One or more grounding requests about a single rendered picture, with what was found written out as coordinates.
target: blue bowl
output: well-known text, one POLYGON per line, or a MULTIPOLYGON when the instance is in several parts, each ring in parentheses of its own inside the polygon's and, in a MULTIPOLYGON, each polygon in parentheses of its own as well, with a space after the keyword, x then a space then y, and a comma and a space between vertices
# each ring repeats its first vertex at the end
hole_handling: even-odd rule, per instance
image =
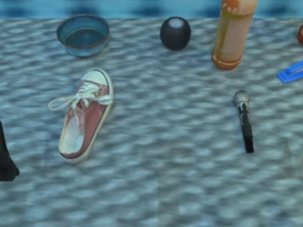
POLYGON ((108 37, 107 21, 90 14, 69 17, 57 28, 57 38, 66 52, 77 57, 89 57, 102 51, 108 37))

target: blue backdrop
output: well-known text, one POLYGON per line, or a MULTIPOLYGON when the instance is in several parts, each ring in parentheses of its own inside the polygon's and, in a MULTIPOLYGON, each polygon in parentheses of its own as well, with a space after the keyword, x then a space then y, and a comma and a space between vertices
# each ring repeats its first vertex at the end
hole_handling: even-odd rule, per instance
MULTIPOLYGON (((218 17, 221 0, 0 0, 0 17, 218 17)), ((303 17, 303 0, 259 0, 255 17, 303 17)))

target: shoelace bow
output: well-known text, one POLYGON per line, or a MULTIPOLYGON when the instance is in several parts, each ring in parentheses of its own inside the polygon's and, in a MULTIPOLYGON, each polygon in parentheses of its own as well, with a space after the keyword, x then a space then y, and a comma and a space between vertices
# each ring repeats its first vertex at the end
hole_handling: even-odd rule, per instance
POLYGON ((66 107, 70 107, 74 112, 79 126, 80 121, 78 119, 76 109, 81 100, 84 102, 86 108, 89 107, 91 101, 96 101, 101 105, 109 105, 113 102, 113 98, 110 95, 96 96, 95 94, 98 94, 99 91, 100 88, 97 85, 90 82, 84 82, 75 95, 56 98, 48 104, 48 108, 52 111, 58 111, 65 109, 66 107))

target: black microphone handle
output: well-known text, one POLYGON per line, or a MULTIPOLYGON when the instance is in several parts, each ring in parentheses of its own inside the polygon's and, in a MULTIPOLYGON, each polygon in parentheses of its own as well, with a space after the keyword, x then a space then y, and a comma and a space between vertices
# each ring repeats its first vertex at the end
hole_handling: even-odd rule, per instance
POLYGON ((241 128, 242 128, 243 139, 245 142, 246 152, 253 153, 254 147, 252 142, 253 136, 252 136, 252 130, 250 124, 250 113, 245 103, 243 103, 239 107, 239 113, 240 113, 241 128))

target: blue clothespin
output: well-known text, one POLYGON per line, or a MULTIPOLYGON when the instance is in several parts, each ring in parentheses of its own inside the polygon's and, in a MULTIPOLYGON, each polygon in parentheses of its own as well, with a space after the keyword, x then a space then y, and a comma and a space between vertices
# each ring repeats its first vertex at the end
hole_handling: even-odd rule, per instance
POLYGON ((286 70, 279 72, 278 78, 283 83, 289 83, 303 78, 303 61, 298 62, 286 70))

